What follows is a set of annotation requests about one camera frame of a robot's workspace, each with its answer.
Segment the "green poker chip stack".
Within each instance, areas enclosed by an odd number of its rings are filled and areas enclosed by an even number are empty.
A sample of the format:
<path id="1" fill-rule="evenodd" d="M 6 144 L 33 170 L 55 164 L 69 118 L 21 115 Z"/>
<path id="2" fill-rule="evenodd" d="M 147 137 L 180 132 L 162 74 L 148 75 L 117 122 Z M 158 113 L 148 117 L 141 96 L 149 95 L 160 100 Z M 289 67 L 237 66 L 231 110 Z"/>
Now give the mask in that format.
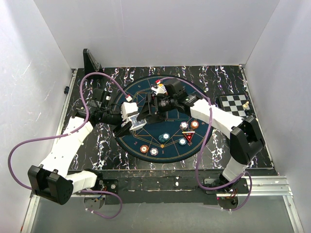
<path id="1" fill-rule="evenodd" d="M 160 143 L 165 143 L 170 139 L 170 134 L 169 133 L 163 133 L 158 137 Z"/>

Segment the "red yellow chip stack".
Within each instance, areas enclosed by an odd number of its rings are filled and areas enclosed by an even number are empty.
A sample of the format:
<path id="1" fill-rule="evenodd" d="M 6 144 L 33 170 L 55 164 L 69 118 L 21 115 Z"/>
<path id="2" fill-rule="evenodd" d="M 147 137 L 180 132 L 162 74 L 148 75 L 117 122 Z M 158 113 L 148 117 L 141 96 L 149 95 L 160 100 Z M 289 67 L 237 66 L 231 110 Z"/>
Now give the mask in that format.
<path id="1" fill-rule="evenodd" d="M 148 150 L 149 150 L 149 147 L 148 147 L 147 145 L 142 145 L 142 146 L 140 147 L 140 152 L 141 152 L 141 153 L 147 153 Z"/>

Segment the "blue white chips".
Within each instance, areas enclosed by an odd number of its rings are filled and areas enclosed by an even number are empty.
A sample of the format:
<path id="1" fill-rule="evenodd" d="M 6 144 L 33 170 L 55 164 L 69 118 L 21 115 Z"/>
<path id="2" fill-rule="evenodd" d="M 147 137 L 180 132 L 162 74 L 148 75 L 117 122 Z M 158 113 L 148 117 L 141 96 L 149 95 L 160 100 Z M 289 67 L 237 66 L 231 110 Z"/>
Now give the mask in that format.
<path id="1" fill-rule="evenodd" d="M 188 123 L 187 122 L 181 122 L 180 123 L 180 129 L 181 130 L 187 130 L 188 129 Z"/>

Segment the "blue white chip stack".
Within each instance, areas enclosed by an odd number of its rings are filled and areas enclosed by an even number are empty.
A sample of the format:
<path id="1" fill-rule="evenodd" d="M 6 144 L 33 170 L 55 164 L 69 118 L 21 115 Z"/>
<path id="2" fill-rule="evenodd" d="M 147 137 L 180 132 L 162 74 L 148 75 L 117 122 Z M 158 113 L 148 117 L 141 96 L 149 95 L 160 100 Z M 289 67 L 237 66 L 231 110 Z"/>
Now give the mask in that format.
<path id="1" fill-rule="evenodd" d="M 151 154 L 152 156 L 158 155 L 158 149 L 157 149 L 157 148 L 151 148 L 151 149 L 150 149 L 150 154 Z"/>

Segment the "red black triangle marker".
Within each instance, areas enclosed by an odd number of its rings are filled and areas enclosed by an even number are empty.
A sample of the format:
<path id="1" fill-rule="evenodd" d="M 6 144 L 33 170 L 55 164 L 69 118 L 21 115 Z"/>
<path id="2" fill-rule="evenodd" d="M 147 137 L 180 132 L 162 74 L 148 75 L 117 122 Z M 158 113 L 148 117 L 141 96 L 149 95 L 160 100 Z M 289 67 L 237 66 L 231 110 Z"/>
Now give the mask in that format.
<path id="1" fill-rule="evenodd" d="M 187 142 L 189 144 L 192 143 L 192 138 L 195 134 L 195 131 L 187 131 L 187 132 L 182 132 L 183 136 L 186 138 Z"/>

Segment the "red yellow chips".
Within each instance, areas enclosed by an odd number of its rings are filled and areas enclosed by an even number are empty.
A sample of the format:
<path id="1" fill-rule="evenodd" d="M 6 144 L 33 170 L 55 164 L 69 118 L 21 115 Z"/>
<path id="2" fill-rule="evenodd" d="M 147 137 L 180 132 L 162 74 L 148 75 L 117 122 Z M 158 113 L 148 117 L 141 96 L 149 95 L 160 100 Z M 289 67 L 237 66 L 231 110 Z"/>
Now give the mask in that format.
<path id="1" fill-rule="evenodd" d="M 199 127 L 199 123 L 198 123 L 198 121 L 194 120 L 191 122 L 190 126 L 192 129 L 197 129 Z"/>

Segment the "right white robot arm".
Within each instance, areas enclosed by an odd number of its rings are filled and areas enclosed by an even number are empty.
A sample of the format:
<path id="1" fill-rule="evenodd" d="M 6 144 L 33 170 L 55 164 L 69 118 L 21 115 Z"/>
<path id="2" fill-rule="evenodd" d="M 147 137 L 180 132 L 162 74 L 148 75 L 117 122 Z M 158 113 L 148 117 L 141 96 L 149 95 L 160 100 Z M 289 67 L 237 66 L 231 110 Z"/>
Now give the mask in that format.
<path id="1" fill-rule="evenodd" d="M 176 109 L 221 131 L 229 139 L 231 158 L 219 179 L 208 187 L 200 187 L 206 191 L 222 189 L 226 193 L 233 192 L 238 186 L 237 181 L 246 173 L 247 165 L 265 146 L 257 119 L 235 116 L 212 105 L 204 95 L 188 94 L 180 79 L 164 80 L 164 83 L 157 81 L 151 87 L 145 106 L 153 106 L 159 113 Z"/>

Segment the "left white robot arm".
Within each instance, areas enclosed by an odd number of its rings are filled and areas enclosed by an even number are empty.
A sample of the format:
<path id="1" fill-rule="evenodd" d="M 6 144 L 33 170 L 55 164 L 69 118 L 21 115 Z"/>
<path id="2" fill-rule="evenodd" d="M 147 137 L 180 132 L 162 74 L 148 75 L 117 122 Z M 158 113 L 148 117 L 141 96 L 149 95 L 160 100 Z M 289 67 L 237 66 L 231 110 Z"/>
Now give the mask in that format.
<path id="1" fill-rule="evenodd" d="M 103 190 L 104 179 L 100 172 L 86 169 L 69 175 L 68 169 L 97 124 L 121 126 L 138 111 L 136 104 L 131 102 L 132 97 L 125 97 L 118 112 L 110 109 L 110 94 L 102 89 L 95 89 L 89 101 L 82 101 L 82 106 L 74 111 L 48 156 L 38 166 L 31 166 L 28 170 L 31 188 L 36 195 L 63 205 L 76 192 L 88 189 L 92 194 L 99 194 Z"/>

